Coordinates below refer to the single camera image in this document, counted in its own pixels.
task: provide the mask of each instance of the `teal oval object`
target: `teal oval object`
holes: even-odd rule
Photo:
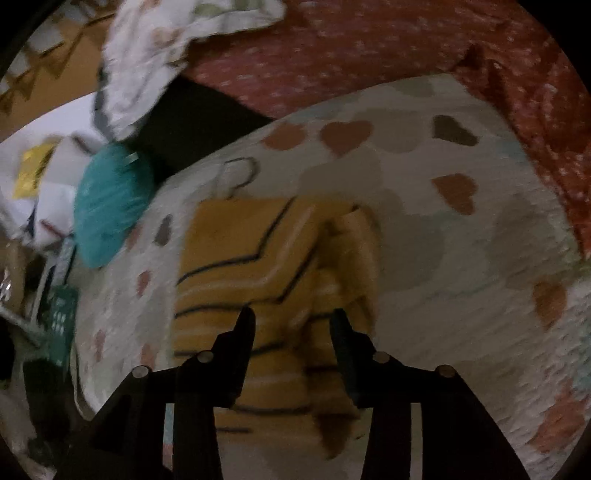
[[[74,235],[87,267],[112,260],[154,193],[146,155],[113,143],[92,157],[74,199]]]

